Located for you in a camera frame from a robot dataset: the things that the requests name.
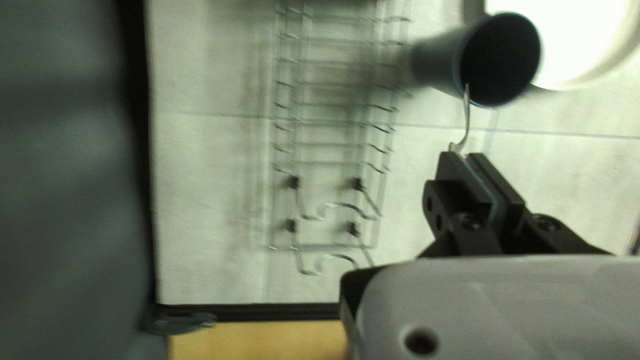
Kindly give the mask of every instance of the dish rack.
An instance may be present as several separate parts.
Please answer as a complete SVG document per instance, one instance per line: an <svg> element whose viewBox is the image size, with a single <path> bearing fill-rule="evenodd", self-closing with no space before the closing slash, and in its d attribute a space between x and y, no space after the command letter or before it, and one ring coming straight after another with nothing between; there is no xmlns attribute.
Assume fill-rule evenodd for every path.
<svg viewBox="0 0 640 360"><path fill-rule="evenodd" d="M276 4L268 248L374 266L410 0Z"/></svg>

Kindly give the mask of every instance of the black cylinder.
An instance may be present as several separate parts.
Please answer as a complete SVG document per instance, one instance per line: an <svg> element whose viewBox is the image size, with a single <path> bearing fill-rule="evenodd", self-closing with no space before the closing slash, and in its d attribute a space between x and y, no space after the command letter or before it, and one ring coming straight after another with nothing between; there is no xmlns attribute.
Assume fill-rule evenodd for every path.
<svg viewBox="0 0 640 360"><path fill-rule="evenodd" d="M475 23L418 42L410 68L421 85L462 97L482 108L506 104L520 95L540 64L540 36L519 13L487 15Z"/></svg>

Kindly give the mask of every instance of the wooden surface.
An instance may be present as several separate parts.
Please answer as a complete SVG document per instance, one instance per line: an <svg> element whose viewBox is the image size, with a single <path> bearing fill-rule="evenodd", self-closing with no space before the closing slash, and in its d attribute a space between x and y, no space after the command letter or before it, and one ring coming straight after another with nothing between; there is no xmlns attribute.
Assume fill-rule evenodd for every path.
<svg viewBox="0 0 640 360"><path fill-rule="evenodd" d="M172 336L171 360L343 360L339 321L221 323Z"/></svg>

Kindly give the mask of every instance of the white tile wall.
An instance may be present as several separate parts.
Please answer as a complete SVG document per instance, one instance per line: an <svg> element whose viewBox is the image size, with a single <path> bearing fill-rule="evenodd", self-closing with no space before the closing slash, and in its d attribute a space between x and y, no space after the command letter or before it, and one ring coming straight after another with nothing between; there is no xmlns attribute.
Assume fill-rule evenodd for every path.
<svg viewBox="0 0 640 360"><path fill-rule="evenodd" d="M410 38L462 24L475 3L414 0ZM326 275L303 276L290 254L264 248L273 9L270 0L148 2L162 303L333 302L349 268L332 260ZM533 211L624 252L640 214L639 69L636 56L591 88L534 90L499 111L474 108L465 151L487 152ZM372 252L379 263L411 258L432 240L422 187L438 153L463 135L460 100L430 88L412 95L400 105Z"/></svg>
<svg viewBox="0 0 640 360"><path fill-rule="evenodd" d="M532 212L610 252L628 250L640 215L640 140L498 132L489 158Z"/></svg>

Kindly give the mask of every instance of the screw hole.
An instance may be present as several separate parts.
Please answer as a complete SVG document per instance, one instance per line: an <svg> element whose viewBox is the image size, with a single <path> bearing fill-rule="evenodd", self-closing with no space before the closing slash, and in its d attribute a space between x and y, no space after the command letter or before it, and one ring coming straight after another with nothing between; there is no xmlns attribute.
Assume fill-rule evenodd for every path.
<svg viewBox="0 0 640 360"><path fill-rule="evenodd" d="M427 331L414 331L404 339L404 345L414 354L425 356L432 354L438 343L433 334Z"/></svg>

